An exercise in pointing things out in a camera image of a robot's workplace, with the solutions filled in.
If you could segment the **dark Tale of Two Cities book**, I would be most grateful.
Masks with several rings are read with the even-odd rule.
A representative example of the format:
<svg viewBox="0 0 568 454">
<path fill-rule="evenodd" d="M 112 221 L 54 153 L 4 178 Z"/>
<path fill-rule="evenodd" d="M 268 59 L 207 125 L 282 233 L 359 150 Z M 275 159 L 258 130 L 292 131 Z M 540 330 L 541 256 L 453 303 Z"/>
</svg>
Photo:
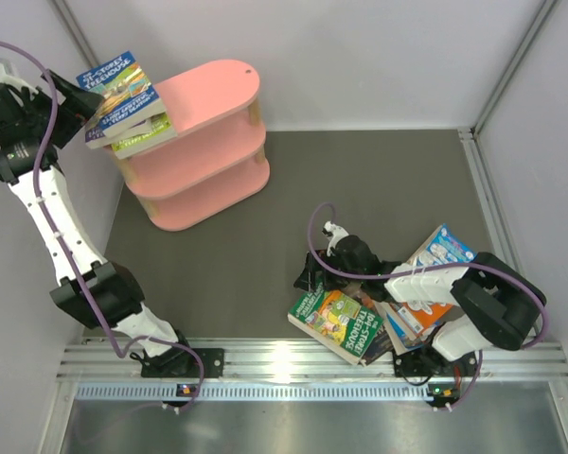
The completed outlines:
<svg viewBox="0 0 568 454">
<path fill-rule="evenodd" d="M 392 350 L 393 343 L 387 333 L 385 325 L 383 324 L 364 352 L 361 364 L 363 366 L 368 366 Z"/>
</svg>

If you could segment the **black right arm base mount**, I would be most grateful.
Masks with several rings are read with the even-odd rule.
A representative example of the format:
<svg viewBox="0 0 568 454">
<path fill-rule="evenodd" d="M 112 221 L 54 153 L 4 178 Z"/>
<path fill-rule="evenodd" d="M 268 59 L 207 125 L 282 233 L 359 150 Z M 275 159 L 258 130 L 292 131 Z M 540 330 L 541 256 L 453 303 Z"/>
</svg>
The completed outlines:
<svg viewBox="0 0 568 454">
<path fill-rule="evenodd" d="M 424 354 L 418 350 L 393 355 L 395 376 L 413 383 L 425 383 L 428 378 L 471 377 L 475 373 L 476 361 L 475 354 L 467 354 L 455 361 L 447 361 L 437 353 Z"/>
</svg>

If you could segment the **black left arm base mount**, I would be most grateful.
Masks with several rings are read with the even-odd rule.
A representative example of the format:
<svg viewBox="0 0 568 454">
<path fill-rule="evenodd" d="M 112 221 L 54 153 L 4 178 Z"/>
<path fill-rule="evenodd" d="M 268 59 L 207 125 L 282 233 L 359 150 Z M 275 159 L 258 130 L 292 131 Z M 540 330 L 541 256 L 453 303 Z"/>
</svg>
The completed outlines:
<svg viewBox="0 0 568 454">
<path fill-rule="evenodd" d="M 223 374 L 224 350 L 221 348 L 199 348 L 194 353 L 204 366 L 205 378 L 219 378 Z M 130 358 L 141 364 L 144 378 L 199 378 L 200 364 L 188 351 L 171 347 L 158 357 L 130 353 Z"/>
</svg>

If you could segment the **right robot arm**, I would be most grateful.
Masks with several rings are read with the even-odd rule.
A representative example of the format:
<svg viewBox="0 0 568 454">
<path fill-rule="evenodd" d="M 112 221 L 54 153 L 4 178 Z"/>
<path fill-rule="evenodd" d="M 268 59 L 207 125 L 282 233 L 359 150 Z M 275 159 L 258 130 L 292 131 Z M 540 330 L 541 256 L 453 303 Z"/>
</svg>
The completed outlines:
<svg viewBox="0 0 568 454">
<path fill-rule="evenodd" d="M 293 282 L 305 291 L 356 287 L 374 302 L 408 314 L 428 306 L 457 308 L 422 352 L 425 368 L 445 375 L 467 353 L 487 346 L 518 351 L 546 315 L 544 293 L 493 253 L 475 253 L 445 232 L 423 243 L 407 261 L 378 258 L 358 236 L 327 222 L 324 249 L 310 248 Z"/>
</svg>

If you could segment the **blue 91-Storey Treehouse book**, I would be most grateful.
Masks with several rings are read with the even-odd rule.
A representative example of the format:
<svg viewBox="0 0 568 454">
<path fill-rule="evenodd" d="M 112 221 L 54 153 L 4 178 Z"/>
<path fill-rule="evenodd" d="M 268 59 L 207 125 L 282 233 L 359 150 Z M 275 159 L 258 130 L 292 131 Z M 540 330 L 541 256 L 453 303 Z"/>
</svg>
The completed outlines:
<svg viewBox="0 0 568 454">
<path fill-rule="evenodd" d="M 77 76 L 79 87 L 104 97 L 86 125 L 88 137 L 117 137 L 166 106 L 150 78 L 130 51 Z"/>
</svg>

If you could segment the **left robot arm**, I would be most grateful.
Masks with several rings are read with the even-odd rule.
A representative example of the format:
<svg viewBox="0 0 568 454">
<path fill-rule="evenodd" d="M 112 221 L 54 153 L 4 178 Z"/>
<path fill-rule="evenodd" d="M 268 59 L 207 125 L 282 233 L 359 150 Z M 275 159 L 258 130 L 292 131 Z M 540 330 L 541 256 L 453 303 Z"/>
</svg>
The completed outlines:
<svg viewBox="0 0 568 454">
<path fill-rule="evenodd" d="M 183 334 L 156 317 L 132 273 L 108 261 L 84 232 L 58 164 L 58 151 L 91 119 L 101 96 L 51 74 L 58 102 L 0 60 L 0 182 L 26 207 L 51 256 L 55 305 L 89 329 L 135 339 L 143 377 L 198 374 Z"/>
</svg>

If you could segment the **lime 65-Storey Treehouse book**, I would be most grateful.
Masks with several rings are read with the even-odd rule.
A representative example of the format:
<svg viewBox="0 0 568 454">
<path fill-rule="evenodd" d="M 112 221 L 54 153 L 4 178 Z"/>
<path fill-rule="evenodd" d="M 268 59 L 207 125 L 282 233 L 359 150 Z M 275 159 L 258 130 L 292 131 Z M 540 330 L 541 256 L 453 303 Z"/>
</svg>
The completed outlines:
<svg viewBox="0 0 568 454">
<path fill-rule="evenodd" d="M 177 137 L 169 115 L 161 113 L 151 118 L 151 130 L 113 143 L 110 148 L 116 158 L 123 160 L 155 148 Z"/>
</svg>

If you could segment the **green 104-Storey Treehouse book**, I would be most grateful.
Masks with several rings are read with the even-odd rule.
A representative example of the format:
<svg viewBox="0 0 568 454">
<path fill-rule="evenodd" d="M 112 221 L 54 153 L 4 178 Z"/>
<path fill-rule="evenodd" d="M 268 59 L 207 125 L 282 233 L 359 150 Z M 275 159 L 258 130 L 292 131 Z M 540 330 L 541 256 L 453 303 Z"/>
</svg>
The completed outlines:
<svg viewBox="0 0 568 454">
<path fill-rule="evenodd" d="M 288 321 L 351 365 L 364 358 L 377 338 L 383 319 L 340 290 L 322 284 L 305 293 L 289 310 Z"/>
</svg>

